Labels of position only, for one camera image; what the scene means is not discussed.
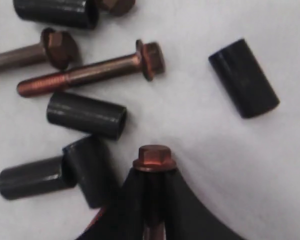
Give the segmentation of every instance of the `threaded shank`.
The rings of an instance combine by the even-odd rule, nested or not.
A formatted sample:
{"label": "threaded shank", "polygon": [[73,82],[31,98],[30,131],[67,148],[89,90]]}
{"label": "threaded shank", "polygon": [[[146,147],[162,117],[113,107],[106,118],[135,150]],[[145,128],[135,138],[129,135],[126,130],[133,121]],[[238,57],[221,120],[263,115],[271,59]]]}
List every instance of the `threaded shank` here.
{"label": "threaded shank", "polygon": [[22,97],[33,97],[67,89],[67,75],[52,74],[22,81],[17,86],[17,92]]}

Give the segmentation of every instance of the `white surface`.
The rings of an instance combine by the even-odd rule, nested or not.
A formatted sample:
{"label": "white surface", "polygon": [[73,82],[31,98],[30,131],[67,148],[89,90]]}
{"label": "white surface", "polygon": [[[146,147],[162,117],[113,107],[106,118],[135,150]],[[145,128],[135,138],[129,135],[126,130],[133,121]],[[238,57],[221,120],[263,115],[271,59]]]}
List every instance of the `white surface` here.
{"label": "white surface", "polygon": [[[44,25],[18,19],[0,1],[0,52],[36,43]],[[300,0],[137,0],[127,16],[102,16],[95,31],[70,30],[85,63],[156,40],[167,73],[141,74],[73,91],[126,105],[122,138],[111,142],[123,180],[145,144],[172,148],[182,174],[208,208],[248,240],[300,240]],[[281,104],[243,120],[208,56],[245,37]],[[53,157],[83,133],[47,123],[48,95],[24,99],[19,81],[53,72],[39,65],[0,74],[0,171]],[[5,201],[0,240],[73,240],[96,211],[73,190]]]}

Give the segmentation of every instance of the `black bushing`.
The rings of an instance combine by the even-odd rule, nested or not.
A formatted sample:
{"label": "black bushing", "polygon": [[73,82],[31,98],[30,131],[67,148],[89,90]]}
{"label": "black bushing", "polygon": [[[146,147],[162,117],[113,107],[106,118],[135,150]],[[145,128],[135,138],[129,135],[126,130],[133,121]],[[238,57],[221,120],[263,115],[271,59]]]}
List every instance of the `black bushing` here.
{"label": "black bushing", "polygon": [[121,105],[56,92],[50,99],[46,116],[51,124],[117,140],[127,118],[127,108]]}
{"label": "black bushing", "polygon": [[99,19],[95,0],[13,0],[23,20],[94,29]]}
{"label": "black bushing", "polygon": [[66,146],[63,153],[90,208],[103,207],[117,196],[119,185],[110,153],[101,140],[85,137]]}
{"label": "black bushing", "polygon": [[225,89],[243,118],[276,108],[280,101],[244,39],[209,57]]}
{"label": "black bushing", "polygon": [[4,169],[0,194],[7,200],[73,188],[77,181],[63,156]]}

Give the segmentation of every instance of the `copper-colored bolt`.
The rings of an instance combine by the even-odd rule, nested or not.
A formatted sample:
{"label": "copper-colored bolt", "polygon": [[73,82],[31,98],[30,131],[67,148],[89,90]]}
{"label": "copper-colored bolt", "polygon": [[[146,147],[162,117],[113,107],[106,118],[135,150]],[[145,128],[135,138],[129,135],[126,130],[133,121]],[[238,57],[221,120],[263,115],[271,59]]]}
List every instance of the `copper-colored bolt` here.
{"label": "copper-colored bolt", "polygon": [[162,145],[147,145],[139,148],[139,159],[133,167],[142,172],[165,172],[177,168],[171,149]]}
{"label": "copper-colored bolt", "polygon": [[46,28],[38,44],[0,53],[0,70],[42,62],[64,70],[78,55],[77,44],[69,33]]}
{"label": "copper-colored bolt", "polygon": [[137,40],[134,54],[28,79],[18,84],[17,91],[23,97],[33,97],[139,72],[151,81],[164,71],[165,62],[158,43],[143,44]]}
{"label": "copper-colored bolt", "polygon": [[144,172],[144,233],[145,240],[164,240],[164,172],[177,168],[171,149],[162,145],[139,148],[133,168]]}
{"label": "copper-colored bolt", "polygon": [[133,8],[136,0],[96,0],[96,3],[101,9],[120,17]]}

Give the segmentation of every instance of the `tube opening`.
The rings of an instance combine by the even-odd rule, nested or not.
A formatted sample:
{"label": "tube opening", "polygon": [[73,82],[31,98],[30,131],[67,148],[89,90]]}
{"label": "tube opening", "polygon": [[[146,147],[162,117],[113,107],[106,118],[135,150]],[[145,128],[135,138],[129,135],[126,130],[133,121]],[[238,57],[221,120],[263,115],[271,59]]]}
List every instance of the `tube opening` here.
{"label": "tube opening", "polygon": [[87,16],[88,27],[94,29],[99,18],[99,12],[95,0],[87,0],[84,11]]}
{"label": "tube opening", "polygon": [[67,163],[67,160],[65,157],[62,159],[61,163],[61,171],[63,175],[64,182],[69,186],[69,187],[74,187],[77,184],[77,179],[75,177],[75,174],[73,173],[72,169]]}
{"label": "tube opening", "polygon": [[125,108],[122,115],[121,115],[121,117],[120,117],[120,120],[119,120],[119,128],[118,128],[117,139],[120,138],[122,132],[124,131],[126,121],[127,121],[127,109]]}

